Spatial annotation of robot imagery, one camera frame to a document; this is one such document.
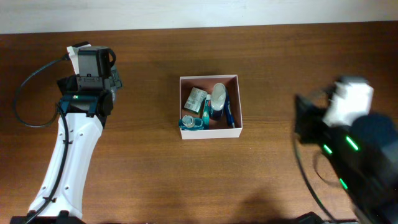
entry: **blue toothpaste tube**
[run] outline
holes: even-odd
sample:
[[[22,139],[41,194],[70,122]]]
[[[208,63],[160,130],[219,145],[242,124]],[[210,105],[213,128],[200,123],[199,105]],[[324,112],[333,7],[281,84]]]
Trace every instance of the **blue toothpaste tube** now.
[[[226,99],[225,99],[225,114],[226,114],[226,122],[228,126],[232,126],[235,128],[234,117],[232,116],[231,112],[231,101],[229,100],[228,91],[226,90]]]
[[[211,95],[207,94],[206,96],[206,100],[205,100],[205,105],[203,107],[203,114],[201,119],[203,120],[203,126],[205,128],[205,130],[209,129],[209,121],[210,121],[210,99],[211,99]]]

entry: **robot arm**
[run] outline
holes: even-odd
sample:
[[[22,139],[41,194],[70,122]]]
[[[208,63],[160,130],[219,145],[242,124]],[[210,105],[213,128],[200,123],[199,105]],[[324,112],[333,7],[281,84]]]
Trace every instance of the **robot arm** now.
[[[84,113],[68,113],[66,115],[69,129],[68,155],[58,189],[50,203],[39,217],[57,217],[61,211],[68,211],[72,217],[82,218],[81,200],[87,176],[88,166],[95,144],[100,138],[103,127],[97,116],[87,117]],[[49,168],[36,199],[29,207],[29,211],[37,211],[44,203],[55,185],[60,168],[65,131],[60,118],[58,121],[58,138]]]
[[[76,75],[57,82],[61,117],[49,168],[28,215],[13,217],[11,223],[83,223],[81,205],[91,155],[123,85],[116,55],[107,47],[80,43],[68,47],[68,58]]]
[[[373,89],[343,77],[328,89],[330,105],[318,108],[296,96],[295,132],[318,144],[365,223],[398,222],[398,132],[390,118],[369,114]]]

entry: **wooden table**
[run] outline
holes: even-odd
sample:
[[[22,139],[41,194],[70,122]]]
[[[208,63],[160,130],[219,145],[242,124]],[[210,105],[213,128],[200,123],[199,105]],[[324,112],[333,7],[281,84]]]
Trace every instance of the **wooden table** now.
[[[34,70],[84,40],[111,47],[125,88],[91,158],[83,196],[87,223],[237,223],[314,211],[292,153],[295,93],[342,73],[375,88],[373,110],[398,120],[398,22],[121,30],[0,35],[0,222],[25,215],[43,181],[57,124],[32,129],[11,111],[15,89]],[[43,122],[61,96],[62,62],[23,91],[19,111]],[[238,74],[244,128],[238,139],[183,141],[181,76]],[[312,168],[316,147],[302,147],[305,169],[336,218],[354,218],[344,191]],[[326,159],[320,173],[336,177]]]

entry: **teal object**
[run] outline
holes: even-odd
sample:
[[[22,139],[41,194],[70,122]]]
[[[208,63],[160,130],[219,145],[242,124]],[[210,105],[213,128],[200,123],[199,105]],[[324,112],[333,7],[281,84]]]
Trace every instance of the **teal object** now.
[[[201,116],[201,119],[203,120],[203,126],[205,130],[209,129],[209,122],[210,122],[210,98],[211,95],[207,94],[206,100],[205,100],[205,105],[203,107],[203,114]]]
[[[203,130],[205,127],[203,121],[200,118],[194,118],[190,115],[185,115],[179,122],[178,125],[182,130],[196,131]]]

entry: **open cardboard box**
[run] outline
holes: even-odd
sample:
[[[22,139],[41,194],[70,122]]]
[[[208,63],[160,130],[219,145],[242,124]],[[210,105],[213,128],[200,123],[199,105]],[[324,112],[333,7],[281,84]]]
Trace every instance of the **open cardboard box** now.
[[[229,127],[226,123],[225,111],[221,121],[210,119],[209,130],[199,131],[181,131],[182,139],[213,139],[213,138],[238,138],[243,129],[241,99],[239,95],[239,85],[237,75],[210,75],[200,77],[180,77],[180,119],[185,115],[201,118],[203,113],[203,104],[200,114],[194,114],[184,110],[184,104],[187,101],[193,87],[205,90],[208,94],[213,92],[213,87],[217,83],[222,83],[228,90],[231,101],[232,116],[235,121],[235,128]]]

